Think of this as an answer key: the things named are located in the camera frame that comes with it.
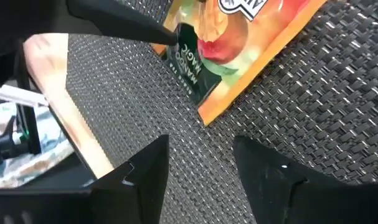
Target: gray woven mat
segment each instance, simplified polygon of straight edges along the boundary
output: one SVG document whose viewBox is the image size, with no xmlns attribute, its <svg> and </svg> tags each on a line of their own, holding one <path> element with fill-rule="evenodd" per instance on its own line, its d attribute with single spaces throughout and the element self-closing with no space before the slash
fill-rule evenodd
<svg viewBox="0 0 378 224">
<path fill-rule="evenodd" d="M 162 21 L 166 1 L 131 5 Z M 69 41 L 67 89 L 114 166 L 171 135 L 162 223 L 254 222 L 238 134 L 341 181 L 378 182 L 378 0 L 329 1 L 262 75 L 205 128 L 148 44 Z"/>
</svg>

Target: mango snack bag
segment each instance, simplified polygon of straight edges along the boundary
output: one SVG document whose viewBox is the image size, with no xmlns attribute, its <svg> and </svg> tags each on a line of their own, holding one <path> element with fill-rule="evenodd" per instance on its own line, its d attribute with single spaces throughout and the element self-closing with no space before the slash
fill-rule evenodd
<svg viewBox="0 0 378 224">
<path fill-rule="evenodd" d="M 208 125 L 325 2 L 174 0 L 164 26 L 178 33 L 178 44 L 153 47 Z"/>
</svg>

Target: wooden board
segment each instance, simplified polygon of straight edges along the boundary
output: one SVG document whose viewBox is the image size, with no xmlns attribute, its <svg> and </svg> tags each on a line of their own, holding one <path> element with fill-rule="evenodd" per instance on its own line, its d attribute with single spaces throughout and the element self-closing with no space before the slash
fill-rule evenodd
<svg viewBox="0 0 378 224">
<path fill-rule="evenodd" d="M 100 178 L 113 166 L 65 89 L 68 39 L 68 34 L 32 36 L 24 44 L 27 67 L 81 155 Z"/>
</svg>

